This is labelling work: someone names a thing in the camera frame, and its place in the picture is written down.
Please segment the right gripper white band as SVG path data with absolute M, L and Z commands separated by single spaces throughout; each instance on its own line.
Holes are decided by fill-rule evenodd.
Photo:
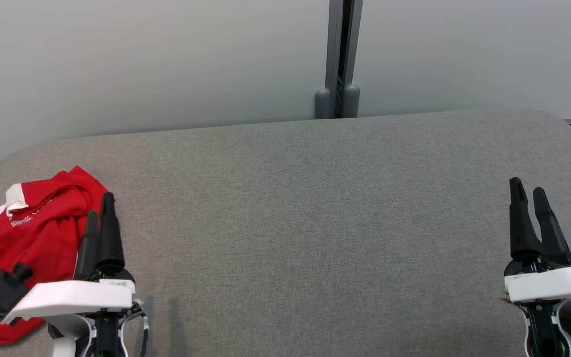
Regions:
M 571 251 L 557 217 L 541 187 L 533 190 L 533 204 L 542 242 L 528 209 L 519 177 L 510 179 L 510 257 L 540 257 L 554 266 L 571 266 Z M 528 357 L 571 357 L 571 267 L 549 269 L 512 261 L 504 271 L 505 301 L 518 307 L 525 319 Z

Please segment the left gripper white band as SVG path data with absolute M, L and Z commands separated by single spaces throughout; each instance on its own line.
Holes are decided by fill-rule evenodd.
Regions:
M 115 277 L 89 280 L 98 270 L 120 271 Z M 102 197 L 100 218 L 89 211 L 78 250 L 75 280 L 38 283 L 3 319 L 5 325 L 40 318 L 52 339 L 52 357 L 127 357 L 125 326 L 141 318 L 141 357 L 147 352 L 149 319 L 136 285 L 125 267 L 119 220 L 111 192 Z

